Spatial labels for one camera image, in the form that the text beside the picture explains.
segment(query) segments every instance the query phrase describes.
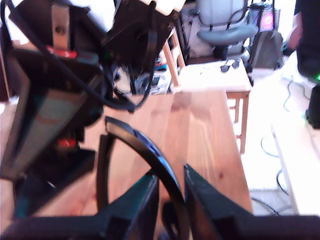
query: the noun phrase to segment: gray office chair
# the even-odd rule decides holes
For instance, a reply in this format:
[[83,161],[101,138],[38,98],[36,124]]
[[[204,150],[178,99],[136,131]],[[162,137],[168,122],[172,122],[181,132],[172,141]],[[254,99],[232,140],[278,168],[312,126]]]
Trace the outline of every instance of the gray office chair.
[[[191,10],[190,14],[198,16],[204,27],[210,27],[209,31],[200,30],[197,36],[215,47],[213,54],[216,58],[226,60],[230,46],[237,46],[238,56],[243,62],[249,60],[250,54],[243,47],[243,43],[256,35],[258,27],[246,22],[246,25],[237,26],[241,21],[245,21],[247,9],[248,0],[196,0],[196,8]],[[225,29],[214,29],[220,26],[225,26]]]

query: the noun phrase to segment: wooden table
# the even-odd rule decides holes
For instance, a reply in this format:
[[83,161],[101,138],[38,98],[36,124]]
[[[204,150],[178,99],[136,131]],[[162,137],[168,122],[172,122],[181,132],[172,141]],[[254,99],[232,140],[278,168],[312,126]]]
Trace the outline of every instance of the wooden table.
[[[231,65],[234,60],[229,60],[227,65]],[[226,73],[221,72],[220,66],[226,61],[216,61],[204,64],[192,64],[182,68],[179,75],[179,87],[177,92],[207,91],[208,89],[224,90],[228,99],[235,99],[234,122],[239,121],[240,100],[242,104],[241,134],[236,137],[240,139],[240,153],[246,150],[246,134],[248,120],[249,94],[252,89],[244,64],[240,61],[239,68],[233,69],[230,66]]]
[[320,130],[293,114],[272,125],[293,211],[320,216]]
[[[135,114],[109,108],[104,113],[126,121],[156,143],[173,167],[182,190],[183,165],[188,163],[221,193],[252,211],[224,91],[154,95]],[[85,146],[98,149],[100,135],[104,133],[103,118],[87,129]],[[110,165],[110,200],[122,195],[148,170],[149,166],[140,156],[124,143],[117,142]],[[79,180],[37,214],[53,216],[96,213],[95,177],[95,173],[91,173]],[[6,190],[10,184],[4,180],[1,180],[1,186],[2,183],[5,184],[5,194],[1,189],[1,229],[4,229],[9,224],[12,201],[9,198],[10,191]],[[168,197],[161,184],[160,206]],[[161,226],[158,225],[157,233],[160,230]]]

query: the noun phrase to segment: white floor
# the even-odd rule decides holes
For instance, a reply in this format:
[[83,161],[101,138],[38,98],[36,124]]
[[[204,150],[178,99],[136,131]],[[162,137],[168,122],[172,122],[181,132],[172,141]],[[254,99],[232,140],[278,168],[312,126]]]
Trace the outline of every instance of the white floor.
[[[307,97],[310,97],[313,85],[300,76],[297,70],[297,56],[293,53],[286,61],[285,66],[277,71],[255,69],[252,73],[254,87],[250,94],[249,112],[247,122],[247,137],[245,154],[241,156],[242,165],[247,184],[252,197],[256,197],[273,208],[281,209],[290,205],[290,199],[277,186],[276,175],[281,169],[280,160],[267,155],[261,148],[261,139],[265,150],[277,155],[277,149],[271,133],[271,124],[279,115],[303,115],[308,108],[309,101],[303,95],[303,89],[295,84],[289,86],[291,79],[305,86]],[[285,187],[283,175],[280,175],[280,183]],[[254,213],[257,215],[270,214],[258,203],[253,203]],[[292,214],[292,210],[286,210],[284,214]]]

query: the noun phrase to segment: backpack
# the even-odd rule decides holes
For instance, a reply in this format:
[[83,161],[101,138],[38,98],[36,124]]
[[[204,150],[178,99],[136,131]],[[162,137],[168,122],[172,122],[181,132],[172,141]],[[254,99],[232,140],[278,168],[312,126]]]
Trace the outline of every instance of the backpack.
[[253,68],[279,69],[284,65],[283,37],[276,30],[275,1],[272,1],[273,29],[261,31],[254,37],[249,64]]

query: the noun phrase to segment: chair backrest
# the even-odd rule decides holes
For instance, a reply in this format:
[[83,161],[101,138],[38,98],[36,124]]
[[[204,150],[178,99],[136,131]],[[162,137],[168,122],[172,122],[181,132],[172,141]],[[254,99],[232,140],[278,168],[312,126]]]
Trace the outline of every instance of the chair backrest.
[[197,0],[196,7],[199,10],[199,19],[205,26],[227,25],[230,17],[236,11],[231,24],[241,21],[247,11],[248,0]]

